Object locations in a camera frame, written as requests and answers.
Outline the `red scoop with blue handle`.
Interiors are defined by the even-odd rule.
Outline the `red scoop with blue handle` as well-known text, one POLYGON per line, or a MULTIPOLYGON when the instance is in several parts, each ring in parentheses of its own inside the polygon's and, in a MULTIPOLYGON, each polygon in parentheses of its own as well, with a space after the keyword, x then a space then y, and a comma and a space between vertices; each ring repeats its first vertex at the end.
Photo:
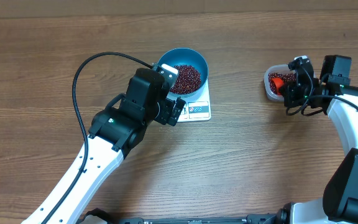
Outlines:
POLYGON ((281 95, 281 93, 280 93, 280 88, 281 88, 282 86, 284 86, 284 84, 285 84, 284 81, 283 81, 281 78, 276 77, 276 78, 272 78, 272 83, 273 83, 274 86, 275 86, 277 95, 281 95))

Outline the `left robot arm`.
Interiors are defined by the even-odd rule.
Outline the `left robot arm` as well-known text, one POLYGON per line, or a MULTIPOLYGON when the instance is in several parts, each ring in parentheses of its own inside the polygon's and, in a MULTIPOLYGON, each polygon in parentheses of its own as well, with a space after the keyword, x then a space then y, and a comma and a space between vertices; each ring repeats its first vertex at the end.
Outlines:
POLYGON ((92 120, 76 159, 25 223, 76 223, 106 178, 156 121, 176 125, 185 102, 167 97, 178 70, 163 64, 139 68, 125 94, 113 98, 92 120))

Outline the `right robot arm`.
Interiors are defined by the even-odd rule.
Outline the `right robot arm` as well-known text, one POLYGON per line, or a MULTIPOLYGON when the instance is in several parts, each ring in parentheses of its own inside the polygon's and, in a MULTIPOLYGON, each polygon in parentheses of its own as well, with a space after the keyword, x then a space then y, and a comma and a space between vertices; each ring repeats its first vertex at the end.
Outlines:
POLYGON ((327 55, 321 74, 314 76, 306 56, 288 63, 295 81, 278 88, 284 98, 286 114, 292 109, 303 114, 324 113, 333 122, 345 158, 327 183, 322 198, 290 203, 275 216, 275 223, 358 223, 358 87, 349 78, 351 58, 327 55))

